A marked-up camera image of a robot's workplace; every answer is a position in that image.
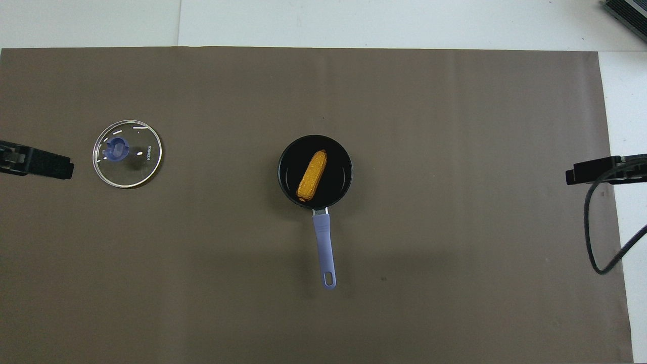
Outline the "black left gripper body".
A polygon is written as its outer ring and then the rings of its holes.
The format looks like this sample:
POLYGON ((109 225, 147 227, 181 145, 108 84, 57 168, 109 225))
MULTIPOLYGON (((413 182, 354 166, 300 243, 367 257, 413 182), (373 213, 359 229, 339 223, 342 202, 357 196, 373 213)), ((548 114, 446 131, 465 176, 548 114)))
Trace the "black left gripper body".
POLYGON ((16 143, 1 141, 1 173, 10 175, 26 175, 26 172, 15 169, 16 164, 25 161, 25 154, 16 143))

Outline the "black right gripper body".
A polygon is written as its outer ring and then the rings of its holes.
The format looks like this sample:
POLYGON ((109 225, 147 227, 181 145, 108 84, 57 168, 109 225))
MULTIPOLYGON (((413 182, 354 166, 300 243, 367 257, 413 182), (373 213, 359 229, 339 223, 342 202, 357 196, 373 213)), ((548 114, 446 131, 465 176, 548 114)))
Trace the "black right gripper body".
POLYGON ((646 182, 646 154, 621 156, 615 165, 615 184, 642 184, 646 182))

